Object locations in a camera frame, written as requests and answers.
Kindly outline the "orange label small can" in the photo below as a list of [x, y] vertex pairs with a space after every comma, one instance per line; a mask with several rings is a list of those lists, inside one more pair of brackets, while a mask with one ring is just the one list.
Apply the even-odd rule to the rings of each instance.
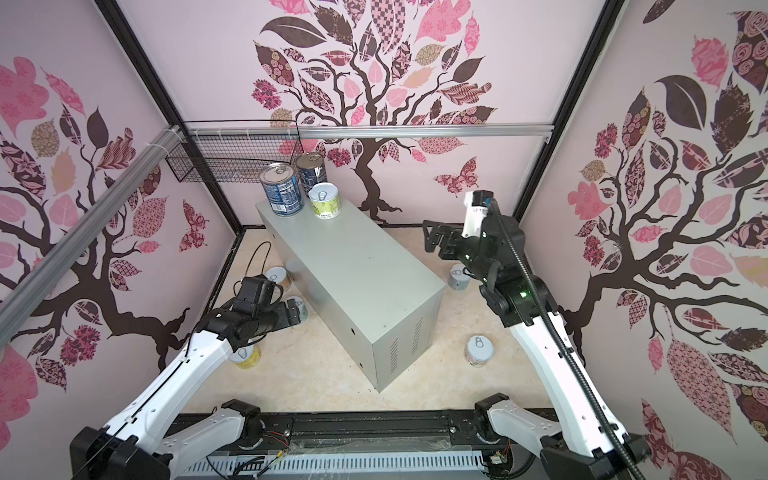
[[268, 280], [275, 284], [282, 285], [285, 289], [289, 288], [291, 285], [287, 270], [282, 266], [275, 266], [268, 269], [265, 272], [265, 276]]

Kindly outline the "light green small can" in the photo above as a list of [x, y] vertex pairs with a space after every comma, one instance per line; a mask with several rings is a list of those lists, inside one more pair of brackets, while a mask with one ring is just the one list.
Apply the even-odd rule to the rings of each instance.
[[316, 217], [328, 220], [335, 218], [340, 211], [338, 188], [329, 182], [314, 185], [309, 193], [309, 200]]

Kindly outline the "blue white label can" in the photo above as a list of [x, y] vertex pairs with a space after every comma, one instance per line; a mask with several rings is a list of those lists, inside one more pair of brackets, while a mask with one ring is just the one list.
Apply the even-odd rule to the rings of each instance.
[[292, 216], [303, 209], [304, 202], [298, 177], [290, 164], [270, 164], [262, 170], [259, 181], [276, 215]]

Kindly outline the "dark blue tall can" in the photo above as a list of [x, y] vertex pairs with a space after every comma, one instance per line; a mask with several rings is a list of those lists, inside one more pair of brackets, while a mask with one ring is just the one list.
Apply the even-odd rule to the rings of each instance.
[[324, 156], [317, 152], [306, 152], [296, 160], [299, 177], [306, 194], [317, 184], [327, 182]]

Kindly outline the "teal label small can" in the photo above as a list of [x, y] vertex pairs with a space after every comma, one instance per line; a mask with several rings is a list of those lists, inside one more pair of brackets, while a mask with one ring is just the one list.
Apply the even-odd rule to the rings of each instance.
[[299, 322], [305, 322], [309, 316], [309, 313], [303, 298], [300, 296], [291, 296], [288, 298], [288, 302], [293, 302], [295, 304]]

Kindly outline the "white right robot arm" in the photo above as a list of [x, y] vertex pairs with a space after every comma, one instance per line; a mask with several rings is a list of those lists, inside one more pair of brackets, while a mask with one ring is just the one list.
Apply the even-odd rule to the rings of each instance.
[[478, 406], [486, 430], [539, 459], [551, 479], [640, 479], [650, 455], [599, 395], [565, 331], [557, 305], [524, 254], [517, 221], [495, 207], [469, 207], [463, 226], [424, 221], [424, 248], [460, 262], [532, 362], [552, 403], [548, 420], [507, 398]]

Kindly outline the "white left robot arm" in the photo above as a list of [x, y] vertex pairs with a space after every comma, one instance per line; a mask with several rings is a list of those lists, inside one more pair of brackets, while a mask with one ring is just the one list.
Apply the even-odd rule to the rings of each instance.
[[239, 350], [296, 326], [295, 300], [263, 275], [245, 278], [238, 294], [208, 312], [178, 356], [103, 427], [83, 428], [69, 451], [75, 479], [174, 479], [223, 446], [259, 443], [258, 407], [239, 400], [174, 435], [169, 429], [207, 378]]

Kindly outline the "grey metal cabinet counter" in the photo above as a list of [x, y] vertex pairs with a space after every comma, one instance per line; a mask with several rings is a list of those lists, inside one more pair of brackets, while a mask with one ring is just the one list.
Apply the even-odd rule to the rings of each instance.
[[256, 208], [292, 283], [377, 391], [430, 347], [445, 281], [355, 205], [327, 220]]

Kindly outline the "yellow label small can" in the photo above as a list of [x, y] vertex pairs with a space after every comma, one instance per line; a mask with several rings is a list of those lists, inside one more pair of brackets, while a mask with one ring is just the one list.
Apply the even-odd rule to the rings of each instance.
[[256, 366], [261, 360], [261, 350], [257, 345], [248, 345], [236, 350], [230, 357], [237, 368], [247, 370]]

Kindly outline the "pink floral small can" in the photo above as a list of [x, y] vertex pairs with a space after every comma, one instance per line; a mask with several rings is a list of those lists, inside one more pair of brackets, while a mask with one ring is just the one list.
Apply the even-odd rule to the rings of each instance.
[[465, 344], [465, 360], [473, 367], [486, 365], [494, 356], [495, 347], [492, 341], [484, 335], [473, 335]]

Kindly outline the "silver aluminium crossbar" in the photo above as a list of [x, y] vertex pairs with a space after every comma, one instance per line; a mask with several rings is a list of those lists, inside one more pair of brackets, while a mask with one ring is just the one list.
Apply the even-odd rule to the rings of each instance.
[[492, 123], [470, 125], [396, 125], [396, 126], [290, 126], [290, 127], [188, 127], [191, 135], [256, 136], [289, 135], [301, 139], [346, 138], [428, 138], [428, 137], [544, 137], [554, 126], [546, 123]]

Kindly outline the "silver diagonal aluminium bar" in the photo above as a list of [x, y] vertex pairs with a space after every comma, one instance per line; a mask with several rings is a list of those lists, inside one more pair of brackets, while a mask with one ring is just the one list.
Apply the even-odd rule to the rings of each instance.
[[139, 188], [155, 166], [182, 139], [181, 129], [177, 125], [162, 130], [115, 184], [83, 214], [76, 226], [43, 257], [39, 266], [33, 268], [20, 285], [10, 292], [1, 305], [2, 345], [11, 341], [45, 296], [55, 288], [113, 215], [127, 202], [131, 193]]

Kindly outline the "black aluminium frame rail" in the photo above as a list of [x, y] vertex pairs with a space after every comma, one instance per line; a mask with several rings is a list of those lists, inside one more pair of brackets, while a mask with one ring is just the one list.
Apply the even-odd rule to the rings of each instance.
[[87, 446], [93, 457], [91, 479], [170, 479], [221, 447], [266, 451], [317, 446], [323, 441], [446, 437], [452, 445], [484, 453], [517, 444], [538, 457], [552, 479], [609, 479], [616, 473], [606, 448], [580, 454], [565, 442], [565, 417], [552, 409], [522, 409], [496, 394], [474, 410], [404, 412], [268, 413], [230, 400], [214, 413], [162, 436], [156, 446], [142, 446], [143, 435], [125, 427], [102, 428]]

